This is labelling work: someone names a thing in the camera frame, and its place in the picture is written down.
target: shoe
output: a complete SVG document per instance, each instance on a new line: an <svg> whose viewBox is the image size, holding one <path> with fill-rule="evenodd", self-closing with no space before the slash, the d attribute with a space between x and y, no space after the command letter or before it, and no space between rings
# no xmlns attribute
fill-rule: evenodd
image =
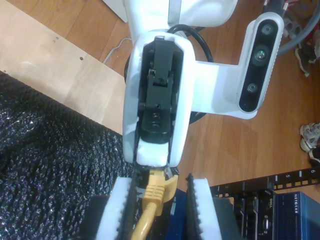
<svg viewBox="0 0 320 240"><path fill-rule="evenodd" d="M309 162L312 167L320 166L320 147L314 148L308 152Z"/></svg>
<svg viewBox="0 0 320 240"><path fill-rule="evenodd" d="M300 147L308 153L311 149L320 147L320 123L304 124L299 129L299 134L302 137Z"/></svg>

